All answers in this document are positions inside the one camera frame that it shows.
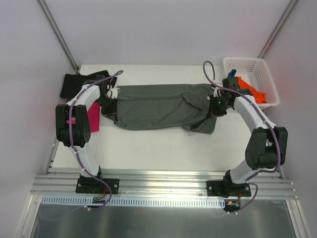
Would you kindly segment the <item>grey t shirt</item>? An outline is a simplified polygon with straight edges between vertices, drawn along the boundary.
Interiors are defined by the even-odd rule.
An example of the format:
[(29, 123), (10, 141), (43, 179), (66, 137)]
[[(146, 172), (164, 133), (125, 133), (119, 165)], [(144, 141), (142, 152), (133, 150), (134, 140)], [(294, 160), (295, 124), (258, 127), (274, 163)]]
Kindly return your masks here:
[(212, 134), (209, 84), (121, 86), (114, 124), (126, 130), (181, 127), (190, 132)]

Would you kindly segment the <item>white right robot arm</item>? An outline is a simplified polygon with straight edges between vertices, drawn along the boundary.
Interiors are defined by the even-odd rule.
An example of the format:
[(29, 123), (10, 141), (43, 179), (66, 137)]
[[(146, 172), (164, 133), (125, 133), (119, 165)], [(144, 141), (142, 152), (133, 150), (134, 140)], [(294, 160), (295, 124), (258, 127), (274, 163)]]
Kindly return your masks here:
[(250, 197), (248, 181), (260, 173), (274, 173), (285, 163), (288, 131), (276, 126), (259, 108), (252, 92), (239, 86), (237, 77), (222, 81), (220, 91), (211, 98), (211, 112), (224, 116), (234, 109), (248, 126), (251, 137), (245, 150), (245, 159), (228, 170), (223, 179), (206, 182), (208, 196)]

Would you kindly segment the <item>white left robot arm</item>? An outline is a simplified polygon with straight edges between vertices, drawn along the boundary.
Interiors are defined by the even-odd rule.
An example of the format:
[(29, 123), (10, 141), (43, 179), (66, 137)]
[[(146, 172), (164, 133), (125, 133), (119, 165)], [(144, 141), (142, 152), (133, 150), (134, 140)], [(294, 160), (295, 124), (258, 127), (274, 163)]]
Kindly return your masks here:
[(57, 140), (67, 147), (75, 157), (80, 168), (76, 193), (111, 193), (108, 179), (103, 178), (101, 167), (92, 156), (89, 141), (91, 125), (88, 110), (94, 103), (106, 108), (106, 116), (117, 121), (116, 105), (119, 89), (115, 87), (115, 75), (89, 80), (66, 104), (55, 108), (55, 128)]

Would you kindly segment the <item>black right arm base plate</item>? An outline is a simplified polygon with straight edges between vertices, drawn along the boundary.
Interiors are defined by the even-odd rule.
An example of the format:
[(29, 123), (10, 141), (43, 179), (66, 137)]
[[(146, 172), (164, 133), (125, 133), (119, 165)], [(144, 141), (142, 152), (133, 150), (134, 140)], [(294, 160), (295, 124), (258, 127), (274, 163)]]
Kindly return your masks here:
[(206, 181), (206, 189), (208, 196), (218, 196), (228, 198), (236, 197), (251, 197), (250, 186), (247, 183), (235, 184), (229, 178), (223, 180), (208, 180)]

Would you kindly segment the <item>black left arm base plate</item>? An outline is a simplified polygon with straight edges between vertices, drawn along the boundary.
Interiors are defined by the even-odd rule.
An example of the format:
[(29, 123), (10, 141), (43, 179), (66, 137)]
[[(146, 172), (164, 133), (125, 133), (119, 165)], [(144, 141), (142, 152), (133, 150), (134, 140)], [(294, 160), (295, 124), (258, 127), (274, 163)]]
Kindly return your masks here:
[[(112, 194), (118, 194), (120, 179), (118, 178), (103, 178), (102, 179), (111, 189)], [(109, 189), (101, 182), (91, 177), (80, 177), (77, 181), (75, 193), (78, 194), (109, 194)]]

